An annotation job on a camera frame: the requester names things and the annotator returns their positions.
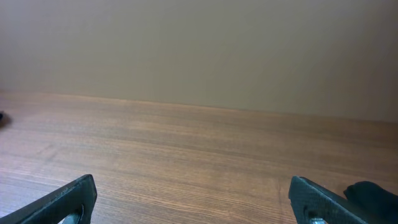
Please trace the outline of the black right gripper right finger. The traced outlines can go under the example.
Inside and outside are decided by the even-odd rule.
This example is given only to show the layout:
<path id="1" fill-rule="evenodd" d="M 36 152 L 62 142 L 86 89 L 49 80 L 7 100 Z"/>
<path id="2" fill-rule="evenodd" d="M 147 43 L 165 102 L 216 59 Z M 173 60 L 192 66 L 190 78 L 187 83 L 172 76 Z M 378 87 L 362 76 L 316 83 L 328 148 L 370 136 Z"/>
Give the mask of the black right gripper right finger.
<path id="1" fill-rule="evenodd" d="M 305 177 L 292 177 L 289 199 L 297 223 L 369 222 L 369 217 L 358 207 Z"/>

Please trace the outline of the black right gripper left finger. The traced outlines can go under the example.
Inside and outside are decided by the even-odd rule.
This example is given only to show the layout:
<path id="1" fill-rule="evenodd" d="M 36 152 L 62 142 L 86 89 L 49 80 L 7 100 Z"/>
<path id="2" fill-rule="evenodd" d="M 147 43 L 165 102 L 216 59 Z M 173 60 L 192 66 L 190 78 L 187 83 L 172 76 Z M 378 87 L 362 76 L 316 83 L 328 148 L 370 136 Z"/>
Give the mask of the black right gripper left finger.
<path id="1" fill-rule="evenodd" d="M 91 174 L 85 174 L 2 217 L 1 224 L 90 224 L 96 199 L 94 178 Z"/>

